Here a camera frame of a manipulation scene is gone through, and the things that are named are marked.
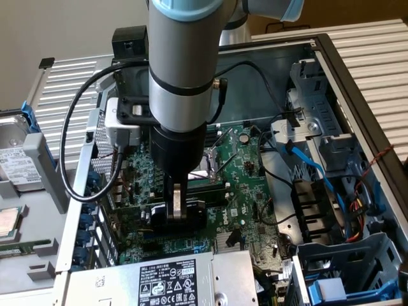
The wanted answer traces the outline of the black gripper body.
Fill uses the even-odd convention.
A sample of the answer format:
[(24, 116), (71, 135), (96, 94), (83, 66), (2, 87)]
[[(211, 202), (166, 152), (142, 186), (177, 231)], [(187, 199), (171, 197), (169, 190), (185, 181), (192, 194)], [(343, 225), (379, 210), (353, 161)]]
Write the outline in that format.
[(164, 173), (163, 198), (173, 202), (174, 185), (181, 188), (182, 197), (187, 188), (188, 173), (200, 163), (203, 155), (207, 125), (176, 133), (161, 126), (150, 129), (150, 151), (154, 164)]

